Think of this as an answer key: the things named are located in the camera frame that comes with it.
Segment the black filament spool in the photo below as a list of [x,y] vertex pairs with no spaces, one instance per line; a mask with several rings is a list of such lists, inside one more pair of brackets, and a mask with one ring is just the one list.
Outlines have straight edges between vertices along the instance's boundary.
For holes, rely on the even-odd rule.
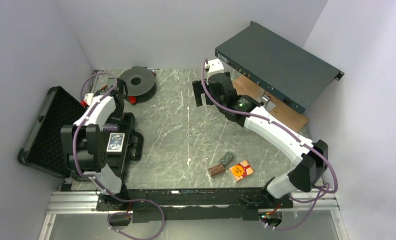
[[122,80],[127,89],[127,96],[153,96],[156,92],[156,76],[146,67],[133,67],[121,73],[118,79]]

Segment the purple poker chip stack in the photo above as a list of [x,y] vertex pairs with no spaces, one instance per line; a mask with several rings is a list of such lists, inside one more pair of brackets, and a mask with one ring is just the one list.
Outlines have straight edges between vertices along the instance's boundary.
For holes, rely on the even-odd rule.
[[105,123],[103,125],[103,131],[105,132],[118,132],[120,130],[120,126],[116,123]]

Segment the metal bracket stand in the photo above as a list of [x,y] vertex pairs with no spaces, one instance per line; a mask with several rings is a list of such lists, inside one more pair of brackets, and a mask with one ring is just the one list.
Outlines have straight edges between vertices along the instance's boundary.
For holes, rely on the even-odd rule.
[[260,105],[264,107],[267,112],[271,112],[276,107],[276,105],[271,101],[271,97],[266,95],[263,95],[260,98]]

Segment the red yellow card box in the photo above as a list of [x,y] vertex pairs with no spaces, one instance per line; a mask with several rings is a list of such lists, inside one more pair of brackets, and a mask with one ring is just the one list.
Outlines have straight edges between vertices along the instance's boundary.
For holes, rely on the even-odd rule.
[[233,165],[229,171],[236,182],[241,181],[242,179],[254,173],[254,169],[247,160]]

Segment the wooden board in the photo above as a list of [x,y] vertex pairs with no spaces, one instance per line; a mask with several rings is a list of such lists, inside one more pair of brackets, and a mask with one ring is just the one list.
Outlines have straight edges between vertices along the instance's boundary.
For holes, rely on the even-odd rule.
[[275,107],[269,113],[295,132],[299,132],[309,122],[309,118],[297,113],[281,100],[265,92],[264,89],[244,76],[240,76],[233,80],[233,86],[238,94],[248,95],[257,101],[261,100],[263,96],[270,97],[270,101]]

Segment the dark teal network switch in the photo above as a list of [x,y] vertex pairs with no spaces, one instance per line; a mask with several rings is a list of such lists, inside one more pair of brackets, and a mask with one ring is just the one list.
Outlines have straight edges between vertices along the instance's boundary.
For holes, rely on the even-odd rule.
[[248,27],[215,48],[215,56],[303,114],[344,72],[264,26]]

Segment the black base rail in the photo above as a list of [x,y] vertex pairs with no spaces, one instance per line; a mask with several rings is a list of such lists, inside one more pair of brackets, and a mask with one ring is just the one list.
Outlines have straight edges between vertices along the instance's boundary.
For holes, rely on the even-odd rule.
[[263,211],[291,209],[289,195],[269,197],[259,187],[129,189],[133,203],[115,202],[111,197],[98,197],[99,212],[132,212],[134,223],[160,220],[242,219],[256,221]]

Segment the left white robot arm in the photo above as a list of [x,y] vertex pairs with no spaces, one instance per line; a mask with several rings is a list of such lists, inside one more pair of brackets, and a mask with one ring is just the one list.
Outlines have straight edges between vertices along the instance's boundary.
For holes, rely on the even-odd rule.
[[114,132],[105,137],[104,125],[111,117],[120,118],[124,100],[114,83],[106,92],[97,93],[85,113],[73,124],[61,128],[64,166],[80,177],[91,180],[117,210],[128,206],[129,195],[122,179],[107,163],[108,153],[122,151],[126,133]]

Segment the black poker set case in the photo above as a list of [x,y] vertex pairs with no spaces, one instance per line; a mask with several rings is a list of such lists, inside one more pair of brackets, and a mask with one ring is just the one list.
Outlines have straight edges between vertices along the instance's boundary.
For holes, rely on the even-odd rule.
[[[64,125],[71,125],[85,111],[80,102],[61,86],[50,88],[31,134],[18,153],[19,163],[57,178],[72,177],[76,181],[87,182],[87,178],[64,166],[60,135]],[[122,152],[110,152],[107,159],[113,172],[124,179],[127,162],[141,159],[144,138],[134,130],[135,116],[131,112],[124,113],[121,118],[111,117],[106,123],[118,124],[118,133],[127,134]]]

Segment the grey-green poker chip stack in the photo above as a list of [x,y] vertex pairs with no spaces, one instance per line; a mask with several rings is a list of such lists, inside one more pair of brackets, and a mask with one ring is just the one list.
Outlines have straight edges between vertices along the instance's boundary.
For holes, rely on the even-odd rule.
[[234,159],[235,155],[233,152],[226,152],[224,156],[219,160],[219,164],[222,164],[224,167],[228,166],[231,161]]

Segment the blue playing card deck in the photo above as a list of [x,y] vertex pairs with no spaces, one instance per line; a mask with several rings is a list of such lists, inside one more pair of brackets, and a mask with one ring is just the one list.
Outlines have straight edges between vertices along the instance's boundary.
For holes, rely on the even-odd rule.
[[118,133],[118,132],[110,133],[106,151],[109,153],[122,152],[124,139],[125,139],[124,133]]

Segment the dark brown poker chip stack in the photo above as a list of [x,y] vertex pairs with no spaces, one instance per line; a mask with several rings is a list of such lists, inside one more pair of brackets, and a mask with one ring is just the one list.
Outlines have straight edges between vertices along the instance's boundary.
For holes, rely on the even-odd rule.
[[208,171],[209,176],[211,178],[214,178],[217,175],[225,172],[225,165],[219,163],[218,165],[208,168],[207,171]]

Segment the red clamp under spool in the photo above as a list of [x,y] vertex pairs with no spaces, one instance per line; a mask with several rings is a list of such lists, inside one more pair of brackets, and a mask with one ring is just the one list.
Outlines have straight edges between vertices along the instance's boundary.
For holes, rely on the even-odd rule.
[[132,105],[135,105],[135,104],[137,104],[137,97],[136,96],[128,96],[128,101]]

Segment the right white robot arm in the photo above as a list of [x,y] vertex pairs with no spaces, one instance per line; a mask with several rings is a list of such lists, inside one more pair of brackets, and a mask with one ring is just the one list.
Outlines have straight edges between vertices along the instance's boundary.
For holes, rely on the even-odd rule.
[[249,129],[281,150],[294,168],[276,176],[264,187],[262,203],[272,208],[286,194],[300,190],[309,192],[326,171],[328,145],[322,140],[312,141],[292,131],[275,119],[262,104],[248,95],[240,95],[228,72],[216,73],[209,80],[192,82],[196,105],[215,105],[230,121]]

